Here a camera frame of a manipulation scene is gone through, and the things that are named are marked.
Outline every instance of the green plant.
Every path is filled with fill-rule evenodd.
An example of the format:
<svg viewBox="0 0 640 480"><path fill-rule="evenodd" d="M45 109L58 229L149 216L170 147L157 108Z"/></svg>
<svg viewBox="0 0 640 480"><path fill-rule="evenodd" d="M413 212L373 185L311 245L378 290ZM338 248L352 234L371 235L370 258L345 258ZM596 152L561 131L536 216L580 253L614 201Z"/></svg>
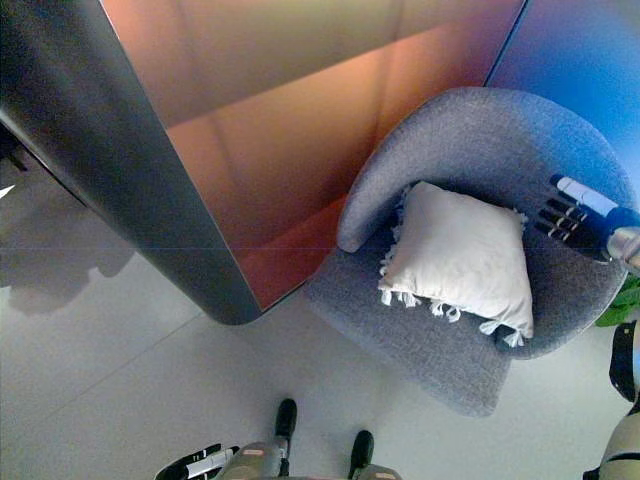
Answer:
<svg viewBox="0 0 640 480"><path fill-rule="evenodd" d="M599 327L619 325L639 308L640 278L629 275L609 308L596 320L596 325Z"/></svg>

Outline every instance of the glossy floor tile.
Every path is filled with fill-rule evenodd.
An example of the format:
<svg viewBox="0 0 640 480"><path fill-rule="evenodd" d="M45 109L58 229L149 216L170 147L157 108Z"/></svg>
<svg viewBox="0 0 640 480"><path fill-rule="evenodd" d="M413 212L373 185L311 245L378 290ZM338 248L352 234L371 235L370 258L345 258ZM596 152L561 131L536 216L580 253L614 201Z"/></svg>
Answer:
<svg viewBox="0 0 640 480"><path fill-rule="evenodd" d="M33 178L0 201L3 479L152 479L209 444L267 438L286 396L300 411L294 474L344 475L369 428L374 460L405 480L580 478L629 408L609 384L612 329L514 362L495 414L471 419L354 346L299 293L222 326ZM25 245L55 248L38 257Z"/></svg>

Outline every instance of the gray metal pillar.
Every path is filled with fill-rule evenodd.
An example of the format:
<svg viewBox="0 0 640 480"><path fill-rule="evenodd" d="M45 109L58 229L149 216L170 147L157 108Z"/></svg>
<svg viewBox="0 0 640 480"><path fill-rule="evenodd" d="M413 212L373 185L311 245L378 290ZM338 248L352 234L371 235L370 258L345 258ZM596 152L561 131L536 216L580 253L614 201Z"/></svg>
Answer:
<svg viewBox="0 0 640 480"><path fill-rule="evenodd" d="M213 319L258 317L98 0L1 12L0 121Z"/></svg>

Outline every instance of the gray armchair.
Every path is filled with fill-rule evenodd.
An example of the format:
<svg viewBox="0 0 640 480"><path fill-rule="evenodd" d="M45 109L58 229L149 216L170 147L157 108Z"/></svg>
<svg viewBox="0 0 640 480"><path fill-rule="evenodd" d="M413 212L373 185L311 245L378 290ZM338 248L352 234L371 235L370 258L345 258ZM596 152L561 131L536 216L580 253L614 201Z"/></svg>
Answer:
<svg viewBox="0 0 640 480"><path fill-rule="evenodd" d="M490 415L511 359L538 357L582 332L609 305L625 272L586 259L529 225L523 241L535 336L512 349L501 341L510 329L485 336L478 330L484 320L469 313L449 324L428 308L381 304L378 270L392 243L393 207L407 184L425 180L534 219L555 193L549 179L556 173L635 207L613 150L576 114L525 92L445 92L400 123L356 178L338 248L304 288L311 308L459 413Z"/></svg>

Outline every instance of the white pillow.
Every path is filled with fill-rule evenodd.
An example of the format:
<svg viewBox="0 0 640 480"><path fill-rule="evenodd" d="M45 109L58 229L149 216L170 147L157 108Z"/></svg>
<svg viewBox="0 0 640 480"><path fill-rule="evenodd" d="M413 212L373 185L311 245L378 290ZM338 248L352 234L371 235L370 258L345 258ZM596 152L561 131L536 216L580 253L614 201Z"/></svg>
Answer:
<svg viewBox="0 0 640 480"><path fill-rule="evenodd" d="M515 330L505 341L515 347L533 336L531 287L522 248L524 215L426 182L405 190L400 222L380 270L382 302L392 293L407 307L431 300L431 312L451 322L460 311Z"/></svg>

